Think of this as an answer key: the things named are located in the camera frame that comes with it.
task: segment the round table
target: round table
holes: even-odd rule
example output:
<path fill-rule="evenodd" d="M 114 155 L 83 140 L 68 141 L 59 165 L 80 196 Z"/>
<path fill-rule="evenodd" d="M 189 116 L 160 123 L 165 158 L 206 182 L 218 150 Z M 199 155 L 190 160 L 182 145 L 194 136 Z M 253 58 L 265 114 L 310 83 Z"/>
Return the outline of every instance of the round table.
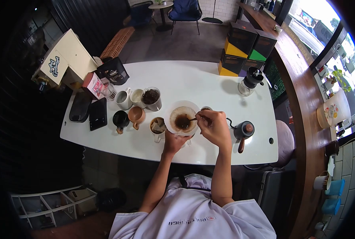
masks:
<path fill-rule="evenodd" d="M 164 18 L 164 8 L 172 6 L 174 3 L 173 2 L 166 2 L 166 5 L 163 4 L 152 4 L 148 8 L 149 9 L 160 9 L 160 14 L 161 14 L 161 21 L 163 24 L 161 26 L 156 27 L 156 31 L 169 31 L 172 28 L 174 28 L 173 25 L 167 25 L 165 24 L 165 18 Z"/>

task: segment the white brick wall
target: white brick wall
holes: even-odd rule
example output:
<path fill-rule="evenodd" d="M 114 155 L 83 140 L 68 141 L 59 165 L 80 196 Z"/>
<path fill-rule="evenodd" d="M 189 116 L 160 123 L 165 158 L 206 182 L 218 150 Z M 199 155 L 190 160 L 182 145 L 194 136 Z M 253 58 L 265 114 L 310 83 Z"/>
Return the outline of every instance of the white brick wall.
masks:
<path fill-rule="evenodd" d="M 145 2 L 146 0 L 128 0 L 130 6 Z M 239 10 L 238 3 L 240 0 L 216 0 L 216 5 L 214 4 L 214 0 L 199 0 L 199 5 L 201 10 L 203 11 L 203 15 L 201 18 L 213 17 L 213 9 L 214 9 L 214 17 L 223 21 L 223 24 L 229 24 L 229 22 L 235 22 L 237 17 L 237 12 Z M 167 12 L 170 8 L 166 8 L 164 10 L 165 13 L 165 21 L 171 22 L 167 17 Z M 157 23 L 161 23 L 160 11 L 155 10 L 154 19 Z"/>
<path fill-rule="evenodd" d="M 323 221 L 328 221 L 328 227 L 315 234 L 318 239 L 327 239 L 333 236 L 343 221 L 355 197 L 355 141 L 339 148 L 339 154 L 334 158 L 334 175 L 332 180 L 345 180 L 341 196 L 341 206 L 336 215 L 325 215 Z"/>

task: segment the hand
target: hand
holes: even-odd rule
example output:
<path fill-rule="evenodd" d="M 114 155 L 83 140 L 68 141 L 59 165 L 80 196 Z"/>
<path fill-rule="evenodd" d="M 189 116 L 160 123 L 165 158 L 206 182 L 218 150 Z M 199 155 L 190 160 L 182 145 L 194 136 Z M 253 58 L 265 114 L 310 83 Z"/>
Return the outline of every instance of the hand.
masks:
<path fill-rule="evenodd" d="M 177 153 L 179 149 L 185 144 L 187 140 L 192 138 L 192 136 L 179 136 L 175 138 L 175 134 L 165 130 L 165 144 L 163 154 L 173 154 Z"/>
<path fill-rule="evenodd" d="M 208 125 L 205 117 L 212 120 Z M 232 151 L 231 133 L 229 132 L 228 122 L 225 113 L 222 111 L 203 110 L 196 114 L 197 124 L 201 129 L 201 134 L 220 150 Z"/>

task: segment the white t-shirt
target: white t-shirt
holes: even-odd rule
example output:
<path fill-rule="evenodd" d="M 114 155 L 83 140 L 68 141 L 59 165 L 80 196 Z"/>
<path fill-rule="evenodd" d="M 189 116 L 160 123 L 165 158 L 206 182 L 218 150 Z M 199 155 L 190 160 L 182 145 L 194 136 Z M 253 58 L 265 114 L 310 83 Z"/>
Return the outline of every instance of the white t-shirt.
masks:
<path fill-rule="evenodd" d="M 188 187 L 210 189 L 211 178 L 185 177 Z M 117 213 L 109 239 L 167 238 L 276 238 L 276 233 L 254 199 L 214 203 L 211 193 L 183 189 L 172 179 L 163 198 L 151 213 Z"/>

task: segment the coffee machine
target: coffee machine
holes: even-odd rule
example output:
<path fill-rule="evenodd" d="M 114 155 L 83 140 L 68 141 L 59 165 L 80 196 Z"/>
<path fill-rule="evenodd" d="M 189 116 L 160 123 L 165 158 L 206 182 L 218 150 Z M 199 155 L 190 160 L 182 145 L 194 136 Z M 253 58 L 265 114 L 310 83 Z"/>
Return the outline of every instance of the coffee machine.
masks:
<path fill-rule="evenodd" d="M 74 91 L 82 92 L 83 79 L 97 67 L 78 36 L 69 29 L 47 51 L 31 79 L 39 84 L 41 91 L 64 83 Z"/>

